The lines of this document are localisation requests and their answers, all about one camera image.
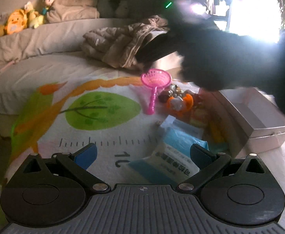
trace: white box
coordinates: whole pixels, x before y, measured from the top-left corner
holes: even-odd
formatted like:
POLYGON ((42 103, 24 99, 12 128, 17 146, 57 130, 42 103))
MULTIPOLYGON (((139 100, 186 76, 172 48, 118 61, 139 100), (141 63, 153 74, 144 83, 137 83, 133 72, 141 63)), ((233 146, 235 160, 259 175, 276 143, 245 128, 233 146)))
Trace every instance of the white box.
POLYGON ((233 157, 261 153, 285 141, 285 115, 255 88, 202 94, 207 108, 219 123, 233 157))

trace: bed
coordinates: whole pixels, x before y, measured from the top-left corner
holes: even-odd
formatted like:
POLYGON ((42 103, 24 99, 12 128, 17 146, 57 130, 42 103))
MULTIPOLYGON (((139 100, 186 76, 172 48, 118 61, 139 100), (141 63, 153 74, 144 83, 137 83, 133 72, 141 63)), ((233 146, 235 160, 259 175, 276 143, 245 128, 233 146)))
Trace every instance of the bed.
MULTIPOLYGON (((88 58, 81 50, 86 32, 102 27, 120 27, 133 22, 133 19, 83 19, 46 24, 38 29, 22 31, 14 40, 20 43, 10 43, 9 46, 13 48, 7 51, 18 52, 20 46, 24 45, 23 39, 28 38, 27 46, 20 54, 22 60, 0 73, 0 137, 10 137, 12 124, 38 86, 86 76, 113 78, 139 75, 139 71, 115 69, 104 62, 88 58)), ((3 37, 0 48, 3 48, 6 40, 9 40, 9 36, 3 37)), ((173 77, 178 78, 180 61, 178 56, 168 55, 155 66, 170 70, 173 77)))

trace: toy pile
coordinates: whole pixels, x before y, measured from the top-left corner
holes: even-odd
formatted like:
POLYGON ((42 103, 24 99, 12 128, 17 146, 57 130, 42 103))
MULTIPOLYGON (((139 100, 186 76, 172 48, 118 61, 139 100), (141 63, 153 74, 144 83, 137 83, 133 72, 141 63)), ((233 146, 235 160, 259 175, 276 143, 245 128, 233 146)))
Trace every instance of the toy pile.
POLYGON ((26 28, 35 29, 44 24, 44 15, 47 13, 54 0, 44 0, 44 2, 45 8, 43 9, 42 14, 33 8, 31 2, 28 2, 24 8, 17 9, 10 15, 7 15, 6 19, 0 18, 0 37, 20 32, 26 28))
POLYGON ((203 129, 211 148, 215 150, 227 148, 217 121, 205 108, 203 98, 199 94, 191 90, 182 91, 179 86, 170 84, 158 95, 158 99, 166 105, 170 115, 203 129))

